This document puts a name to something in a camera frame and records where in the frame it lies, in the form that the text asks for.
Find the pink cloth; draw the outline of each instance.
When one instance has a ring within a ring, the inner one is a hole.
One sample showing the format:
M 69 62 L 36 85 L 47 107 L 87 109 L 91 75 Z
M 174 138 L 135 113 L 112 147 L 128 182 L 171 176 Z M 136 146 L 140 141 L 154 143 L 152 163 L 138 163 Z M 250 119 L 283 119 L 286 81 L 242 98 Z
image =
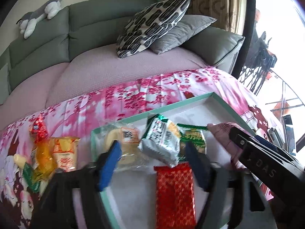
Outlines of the pink cloth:
M 81 167 L 90 160 L 90 133 L 96 127 L 207 92 L 218 94 L 262 137 L 266 137 L 267 128 L 280 125 L 252 92 L 214 67 L 141 78 L 80 95 L 28 115 L 3 131 L 0 198 L 6 211 L 17 225 L 28 227 L 33 206 L 39 200 L 38 194 L 33 194 L 25 184 L 19 168 L 9 164 L 15 153 L 30 158 L 33 143 L 29 126 L 39 113 L 43 114 L 50 135 L 82 138 L 78 154 Z
M 50 93 L 46 107 L 139 78 L 206 67 L 198 55 L 180 47 L 160 55 L 146 49 L 123 59 L 117 57 L 115 47 L 102 46 L 73 59 Z
M 19 84 L 0 106 L 0 131 L 24 116 L 45 109 L 50 89 L 69 63 L 44 69 Z
M 208 130 L 214 135 L 217 141 L 226 149 L 228 153 L 231 155 L 231 162 L 233 164 L 237 164 L 239 161 L 239 156 L 242 153 L 242 149 L 239 148 L 233 141 L 229 138 L 229 133 L 232 127 L 237 127 L 243 132 L 247 133 L 244 129 L 242 129 L 239 125 L 232 122 L 225 122 L 219 124 L 208 124 Z

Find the mint green tray rim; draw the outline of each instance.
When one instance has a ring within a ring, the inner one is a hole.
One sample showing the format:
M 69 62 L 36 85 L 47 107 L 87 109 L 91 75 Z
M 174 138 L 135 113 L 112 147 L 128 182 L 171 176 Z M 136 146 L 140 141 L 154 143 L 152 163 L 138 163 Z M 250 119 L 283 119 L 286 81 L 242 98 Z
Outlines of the mint green tray rim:
M 169 104 L 169 105 L 166 105 L 166 106 L 163 106 L 163 107 L 160 107 L 160 108 L 156 108 L 156 109 L 153 109 L 153 110 L 141 113 L 141 114 L 137 114 L 137 115 L 122 119 L 122 120 L 120 120 L 120 122 L 126 123 L 126 124 L 133 123 L 135 121 L 139 121 L 141 119 L 147 118 L 148 115 L 150 115 L 150 114 L 162 114 L 163 112 L 166 112 L 166 111 L 169 111 L 169 110 L 181 107 L 181 106 L 185 106 L 185 105 L 191 104 L 193 102 L 200 101 L 202 99 L 206 99 L 208 97 L 214 98 L 235 119 L 237 124 L 239 124 L 243 129 L 245 129 L 252 136 L 255 135 L 255 133 L 247 125 L 247 123 L 219 95 L 217 95 L 214 92 L 209 92 L 209 93 L 206 93 L 206 94 L 203 94 L 203 95 L 195 96 L 195 97 L 183 100 L 183 101 L 175 102 L 173 104 Z M 91 141 L 92 161 L 96 161 L 97 158 L 98 158 L 94 134 L 99 134 L 100 132 L 101 132 L 100 127 L 91 131 L 90 141 Z M 116 221 L 115 215 L 113 214 L 113 212 L 111 210 L 110 202 L 108 200 L 106 192 L 105 191 L 100 192 L 100 195 L 101 195 L 106 213 L 108 215 L 108 218 L 109 218 L 109 221 L 110 221 L 112 227 L 114 229 L 121 229 L 118 222 Z M 224 226 L 228 222 L 228 219 L 229 218 L 224 218 L 221 225 Z

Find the sofa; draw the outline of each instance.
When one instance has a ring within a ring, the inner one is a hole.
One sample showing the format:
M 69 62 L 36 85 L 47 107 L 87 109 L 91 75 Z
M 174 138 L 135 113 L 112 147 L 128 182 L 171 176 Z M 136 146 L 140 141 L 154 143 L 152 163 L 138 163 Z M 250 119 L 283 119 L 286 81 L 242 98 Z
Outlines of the sofa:
M 209 26 L 163 54 L 146 49 L 119 59 L 115 43 L 128 20 L 158 0 L 88 0 L 66 6 L 33 34 L 11 42 L 0 56 L 8 64 L 10 95 L 0 106 L 0 131 L 26 115 L 118 83 L 206 65 L 230 73 L 244 37 Z

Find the orange snack wrapper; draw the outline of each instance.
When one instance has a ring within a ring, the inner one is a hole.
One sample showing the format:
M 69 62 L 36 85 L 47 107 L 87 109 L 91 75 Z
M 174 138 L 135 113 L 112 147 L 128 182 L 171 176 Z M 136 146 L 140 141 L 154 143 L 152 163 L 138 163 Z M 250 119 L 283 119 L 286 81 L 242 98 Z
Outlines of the orange snack wrapper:
M 36 161 L 38 167 L 33 172 L 33 182 L 48 180 L 49 175 L 56 169 L 57 164 L 52 157 L 49 147 L 49 139 L 36 143 Z
M 53 157 L 57 167 L 65 172 L 76 170 L 77 144 L 80 138 L 63 137 L 51 138 L 50 145 L 53 146 Z

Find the gray and white plush cat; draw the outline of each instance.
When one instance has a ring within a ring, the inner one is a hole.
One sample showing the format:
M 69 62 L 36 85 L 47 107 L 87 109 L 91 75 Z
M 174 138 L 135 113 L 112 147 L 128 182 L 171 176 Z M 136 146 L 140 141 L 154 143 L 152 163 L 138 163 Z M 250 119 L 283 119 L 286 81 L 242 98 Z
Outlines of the gray and white plush cat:
M 27 39 L 35 30 L 36 24 L 45 18 L 52 19 L 57 15 L 61 0 L 49 0 L 34 12 L 26 13 L 17 23 L 19 23 L 20 33 Z

